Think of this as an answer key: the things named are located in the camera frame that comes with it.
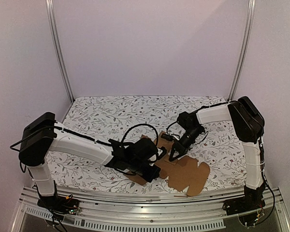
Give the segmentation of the brown cardboard box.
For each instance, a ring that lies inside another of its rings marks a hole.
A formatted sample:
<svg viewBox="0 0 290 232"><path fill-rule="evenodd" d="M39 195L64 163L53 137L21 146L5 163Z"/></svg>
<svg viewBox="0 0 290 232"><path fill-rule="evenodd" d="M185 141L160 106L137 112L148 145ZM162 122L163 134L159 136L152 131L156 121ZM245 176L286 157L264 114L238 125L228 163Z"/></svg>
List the brown cardboard box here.
<svg viewBox="0 0 290 232"><path fill-rule="evenodd" d="M187 190L188 197L197 196L203 190L210 174L210 167L207 163L199 163L197 159L185 155L181 159L169 161L169 154L173 142L163 139L161 136L165 132L159 134L158 147L165 147L167 154L155 162L160 168L159 177L167 180L167 186L177 191Z"/></svg>

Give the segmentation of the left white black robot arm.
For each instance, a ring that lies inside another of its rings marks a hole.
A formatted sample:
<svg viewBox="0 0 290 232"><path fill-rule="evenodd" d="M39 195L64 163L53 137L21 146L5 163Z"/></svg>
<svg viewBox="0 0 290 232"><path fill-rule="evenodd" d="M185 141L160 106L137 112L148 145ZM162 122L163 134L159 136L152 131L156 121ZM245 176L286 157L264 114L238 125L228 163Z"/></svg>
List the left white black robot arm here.
<svg viewBox="0 0 290 232"><path fill-rule="evenodd" d="M155 163L166 154L165 148L149 138L137 142L109 139L103 142L68 129L46 112L23 130L22 139L10 146L18 152L20 163L26 165L43 201L52 210L62 206L57 186L45 161L48 152L63 152L89 159L126 175L138 175L151 182L160 174Z"/></svg>

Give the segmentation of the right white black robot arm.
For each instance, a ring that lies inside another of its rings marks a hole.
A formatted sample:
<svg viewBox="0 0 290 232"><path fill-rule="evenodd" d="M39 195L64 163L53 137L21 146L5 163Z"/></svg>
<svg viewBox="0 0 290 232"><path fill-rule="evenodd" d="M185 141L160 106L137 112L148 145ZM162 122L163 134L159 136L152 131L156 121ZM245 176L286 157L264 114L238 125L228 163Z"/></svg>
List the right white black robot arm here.
<svg viewBox="0 0 290 232"><path fill-rule="evenodd" d="M265 189L262 176L265 164L263 148L265 121L248 97L203 106L191 113L180 113L176 122L185 133L173 143L169 160L174 161L186 155L196 138L205 131L204 124L220 121L232 122L235 134L244 147L247 176L245 196L241 199L240 206L243 210L250 211L262 199Z"/></svg>

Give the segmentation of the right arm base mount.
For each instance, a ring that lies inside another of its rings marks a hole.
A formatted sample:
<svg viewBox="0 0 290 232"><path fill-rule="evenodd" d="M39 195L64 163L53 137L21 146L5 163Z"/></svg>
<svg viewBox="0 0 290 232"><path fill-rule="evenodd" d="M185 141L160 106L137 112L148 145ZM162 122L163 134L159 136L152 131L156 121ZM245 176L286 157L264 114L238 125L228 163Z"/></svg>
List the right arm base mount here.
<svg viewBox="0 0 290 232"><path fill-rule="evenodd" d="M222 209L226 211L229 216L262 208L265 206L263 198L264 190L265 184L262 184L256 189L244 186L244 196L225 200Z"/></svg>

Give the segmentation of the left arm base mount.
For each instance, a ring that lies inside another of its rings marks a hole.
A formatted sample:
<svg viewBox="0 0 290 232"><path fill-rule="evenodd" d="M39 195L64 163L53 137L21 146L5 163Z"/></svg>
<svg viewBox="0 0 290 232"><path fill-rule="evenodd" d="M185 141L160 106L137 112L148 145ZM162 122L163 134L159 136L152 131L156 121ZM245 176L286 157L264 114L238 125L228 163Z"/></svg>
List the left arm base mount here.
<svg viewBox="0 0 290 232"><path fill-rule="evenodd" d="M54 194L51 196L43 196L37 188L39 200L37 205L43 207L50 212L58 214L75 214L79 209L80 201L75 199L73 195L67 197L59 196L57 188L54 188Z"/></svg>

